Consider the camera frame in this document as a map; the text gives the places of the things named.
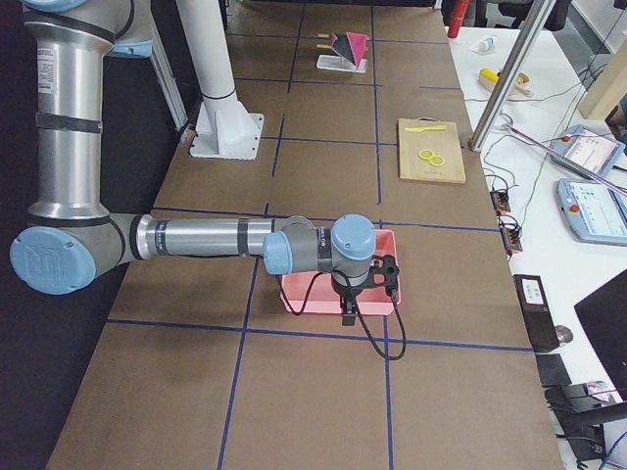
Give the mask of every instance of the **white pole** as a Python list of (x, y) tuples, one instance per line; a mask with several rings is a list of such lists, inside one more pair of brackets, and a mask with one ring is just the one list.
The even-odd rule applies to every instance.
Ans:
[(237, 100), (217, 0), (177, 0), (189, 52), (203, 93), (191, 154), (251, 160), (264, 124)]

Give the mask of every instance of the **chair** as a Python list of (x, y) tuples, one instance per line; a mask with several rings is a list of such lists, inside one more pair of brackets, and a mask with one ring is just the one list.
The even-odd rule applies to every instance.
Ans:
[[(550, 31), (559, 31), (566, 24), (568, 7), (572, 0), (557, 0), (545, 22), (544, 28)], [(486, 8), (488, 3), (499, 4), (499, 12), (506, 17), (514, 18), (510, 27), (517, 28), (527, 18), (533, 0), (477, 0), (475, 4), (476, 27), (486, 27)]]
[[(566, 17), (568, 16), (568, 7), (572, 0), (557, 0), (547, 22), (545, 23), (545, 29), (549, 31), (559, 31), (566, 24)], [(527, 14), (531, 9), (531, 3), (526, 5), (515, 3), (500, 3), (499, 12), (505, 17), (514, 18), (511, 24), (512, 28), (518, 28), (520, 24), (527, 18)]]

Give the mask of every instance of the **metal pole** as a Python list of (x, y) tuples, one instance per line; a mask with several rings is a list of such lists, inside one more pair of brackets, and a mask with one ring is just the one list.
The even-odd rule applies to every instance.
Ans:
[(544, 27), (554, 4), (555, 0), (535, 0), (533, 2), (525, 24), (511, 48), (509, 57), (507, 57), (499, 81), (497, 81), (486, 109), (483, 111), (483, 115), (481, 115), (479, 123), (470, 138), (470, 149), (474, 152), (481, 151), (481, 146), (488, 137), (492, 124), (494, 124), (495, 119), (501, 112), (507, 94), (516, 82), (520, 68), (531, 52), (536, 38)]
[(187, 122), (187, 113), (185, 112), (185, 106), (183, 105), (183, 100), (180, 97), (178, 88), (176, 87), (174, 74), (169, 66), (166, 49), (161, 41), (159, 30), (157, 29), (155, 19), (152, 15), (150, 15), (150, 28), (153, 31), (153, 53), (150, 56), (150, 62), (153, 64), (157, 81), (159, 81), (164, 96), (166, 97), (166, 103), (168, 103), (169, 112), (172, 114), (174, 126), (176, 130), (180, 130), (180, 128), (185, 125), (185, 122)]

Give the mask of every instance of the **label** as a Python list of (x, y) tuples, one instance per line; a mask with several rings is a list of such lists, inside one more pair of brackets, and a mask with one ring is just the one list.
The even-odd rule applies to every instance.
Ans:
[(37, 92), (57, 93), (57, 51), (54, 49), (37, 49)]
[(527, 304), (542, 306), (545, 303), (540, 292), (540, 283), (535, 279), (523, 279), (522, 292), (525, 294)]
[(333, 252), (331, 250), (331, 230), (317, 229), (317, 270), (331, 272), (333, 270)]

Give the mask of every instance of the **computer monitor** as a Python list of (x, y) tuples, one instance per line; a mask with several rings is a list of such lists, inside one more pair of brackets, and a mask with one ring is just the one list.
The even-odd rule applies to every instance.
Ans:
[[(584, 384), (546, 390), (575, 456), (585, 461), (604, 458), (607, 444), (613, 444), (627, 423), (627, 270), (583, 299), (575, 311), (617, 393), (626, 400), (603, 402)], [(612, 461), (623, 465), (624, 455), (613, 454)]]
[(614, 387), (627, 400), (627, 270), (577, 304), (575, 311)]

